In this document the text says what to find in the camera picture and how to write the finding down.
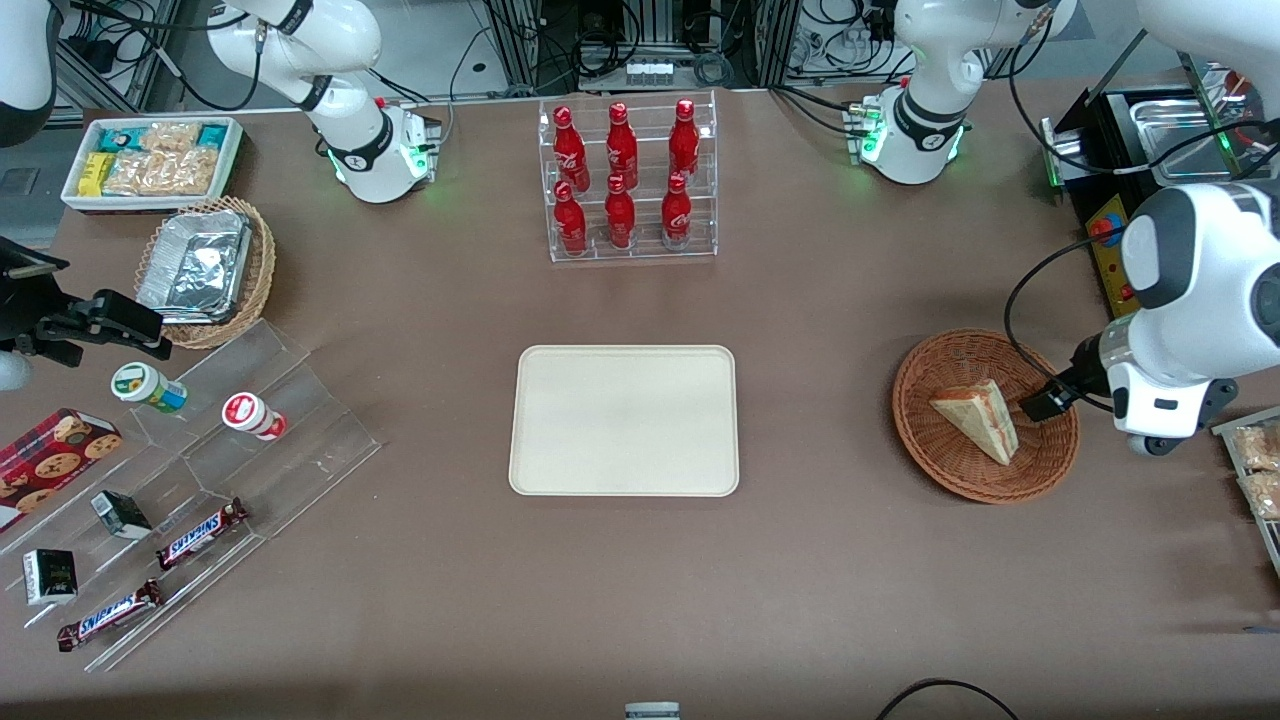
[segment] yogurt bottle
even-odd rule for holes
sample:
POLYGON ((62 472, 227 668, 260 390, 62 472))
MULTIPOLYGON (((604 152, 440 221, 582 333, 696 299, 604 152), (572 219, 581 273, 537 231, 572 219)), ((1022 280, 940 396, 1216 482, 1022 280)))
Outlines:
POLYGON ((129 363, 116 370, 111 392, 125 402, 141 402, 166 414, 187 404, 187 387, 146 363, 129 363))
POLYGON ((257 439, 276 439, 289 427, 284 415, 271 410, 252 392, 237 392, 227 400, 223 405, 223 423, 257 439))

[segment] white tray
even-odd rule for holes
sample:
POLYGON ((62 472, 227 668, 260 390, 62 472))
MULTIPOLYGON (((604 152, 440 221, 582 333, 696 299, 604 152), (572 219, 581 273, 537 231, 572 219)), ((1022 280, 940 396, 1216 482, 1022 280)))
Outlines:
POLYGON ((509 479, 521 495, 732 493, 733 354, 714 345, 530 347, 516 380, 509 479))
POLYGON ((225 115, 147 115, 141 118, 93 120, 84 128, 84 137, 81 138, 79 150, 76 151, 76 161, 72 163, 72 170, 67 174, 67 182, 63 183, 63 202, 68 208, 73 208, 81 213, 146 213, 152 210, 174 210, 206 200, 216 200, 223 196, 227 181, 232 177, 232 167, 236 164, 236 151, 239 150, 239 141, 243 132, 238 122, 225 115), (218 165, 214 167, 214 179, 209 183, 209 192, 204 195, 161 195, 146 197, 93 197, 76 192, 81 173, 84 172, 84 160, 90 152, 97 149, 99 140, 101 140, 105 131, 150 126, 154 122, 227 126, 227 136, 223 138, 223 146, 218 150, 218 165))

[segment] snickers bar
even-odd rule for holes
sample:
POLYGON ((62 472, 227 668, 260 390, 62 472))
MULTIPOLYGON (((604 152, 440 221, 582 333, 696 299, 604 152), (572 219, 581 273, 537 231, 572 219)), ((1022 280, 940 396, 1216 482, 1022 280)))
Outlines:
POLYGON ((143 610, 164 605, 160 585, 151 578, 129 593, 88 618, 58 630, 58 651, 70 652, 106 628, 119 626, 143 610))
POLYGON ((169 570, 183 560, 196 555, 214 542, 214 538, 229 530, 241 520, 248 518, 248 511, 241 505, 239 498, 233 498, 229 503, 218 509, 207 520, 196 525, 187 534, 169 543, 169 547, 156 551, 160 559, 160 569, 169 570))

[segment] red cookie box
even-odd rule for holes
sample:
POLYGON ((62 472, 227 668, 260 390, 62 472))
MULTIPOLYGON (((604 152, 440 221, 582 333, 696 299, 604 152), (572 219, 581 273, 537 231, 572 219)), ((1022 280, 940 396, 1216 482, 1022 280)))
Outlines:
POLYGON ((111 423, 63 407, 0 450, 0 533, 122 442, 111 423))

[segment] cookie box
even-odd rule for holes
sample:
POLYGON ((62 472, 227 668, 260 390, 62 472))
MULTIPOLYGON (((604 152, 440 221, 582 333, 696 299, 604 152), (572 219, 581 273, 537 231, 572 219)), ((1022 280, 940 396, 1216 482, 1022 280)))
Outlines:
POLYGON ((230 179, 232 168, 236 164, 236 152, 239 150, 239 142, 243 132, 244 131, 241 128, 241 124, 236 122, 234 118, 228 118, 225 115, 178 114, 93 120, 87 128, 84 128, 84 137, 81 140, 79 150, 76 152, 76 160, 72 163, 72 170, 67 174, 67 182, 63 183, 63 202, 65 202, 68 208, 92 215, 102 213, 161 213, 178 208, 186 208, 197 202, 216 200, 223 196, 223 191, 227 188, 227 182, 230 179), (205 195, 161 195, 145 197, 86 196, 79 193, 79 178, 84 172, 84 164, 88 163, 90 155, 99 149, 104 133, 165 120, 200 123, 204 126, 224 126, 227 128, 227 135, 223 136, 221 147, 218 152, 218 165, 214 168, 214 179, 209 183, 209 192, 205 195))
POLYGON ((64 407, 0 450, 0 533, 122 442, 111 423, 64 407))

